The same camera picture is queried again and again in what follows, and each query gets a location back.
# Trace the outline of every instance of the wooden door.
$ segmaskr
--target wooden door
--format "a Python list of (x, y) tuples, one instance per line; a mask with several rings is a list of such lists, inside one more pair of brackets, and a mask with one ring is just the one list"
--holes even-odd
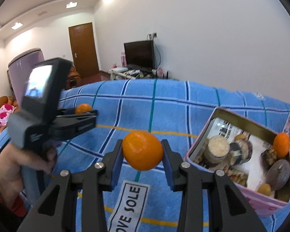
[(76, 71), (81, 78), (99, 73), (92, 23), (69, 27), (71, 50)]

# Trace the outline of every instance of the screw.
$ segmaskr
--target screw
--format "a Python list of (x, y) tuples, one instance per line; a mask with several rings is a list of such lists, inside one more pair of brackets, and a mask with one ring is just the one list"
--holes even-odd
[(189, 162), (182, 162), (181, 163), (182, 168), (189, 168), (191, 164)]
[(64, 170), (62, 170), (62, 171), (60, 172), (60, 176), (62, 176), (62, 177), (66, 177), (66, 176), (68, 176), (68, 175), (69, 175), (69, 171), (66, 170), (66, 169), (64, 169)]
[(97, 168), (97, 169), (101, 169), (101, 168), (103, 168), (104, 167), (104, 163), (103, 162), (97, 162), (96, 164), (95, 164), (95, 168)]
[(218, 176), (222, 177), (222, 176), (224, 176), (224, 170), (218, 169), (218, 170), (216, 171), (216, 174), (217, 174)]

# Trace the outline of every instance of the bedsheet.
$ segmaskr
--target bedsheet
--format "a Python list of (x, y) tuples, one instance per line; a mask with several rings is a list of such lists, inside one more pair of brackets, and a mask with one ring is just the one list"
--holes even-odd
[[(88, 103), (99, 111), (97, 127), (58, 148), (58, 168), (72, 173), (87, 169), (101, 161), (114, 149), (116, 141), (133, 130), (152, 132), (158, 139), (167, 139), (173, 151), (185, 156), (215, 107), (221, 106), (281, 132), (290, 104), (260, 93), (229, 92), (194, 82), (174, 80), (118, 80), (88, 84), (63, 91), (59, 107), (77, 107)], [(0, 135), (0, 148), (8, 131)], [(120, 220), (123, 202), (129, 203), (128, 190), (140, 188), (140, 202), (129, 223)], [(208, 203), (203, 199), (204, 229), (208, 231)], [(81, 231), (81, 200), (78, 195), (76, 231)], [(181, 193), (173, 193), (167, 185), (163, 165), (138, 172), (124, 161), (118, 186), (104, 192), (108, 230), (139, 232), (172, 232), (177, 229)], [(269, 232), (275, 231), (290, 211), (290, 204), (269, 218), (260, 218)]]

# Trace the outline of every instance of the device screen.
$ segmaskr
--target device screen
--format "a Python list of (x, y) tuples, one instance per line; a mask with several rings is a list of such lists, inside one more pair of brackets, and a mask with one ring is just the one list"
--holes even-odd
[(42, 98), (52, 66), (39, 66), (32, 70), (25, 96)]

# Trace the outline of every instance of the white label with black text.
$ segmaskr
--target white label with black text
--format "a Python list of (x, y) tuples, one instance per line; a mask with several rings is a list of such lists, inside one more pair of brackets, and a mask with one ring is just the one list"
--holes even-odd
[(124, 180), (108, 232), (137, 232), (143, 217), (150, 185)]

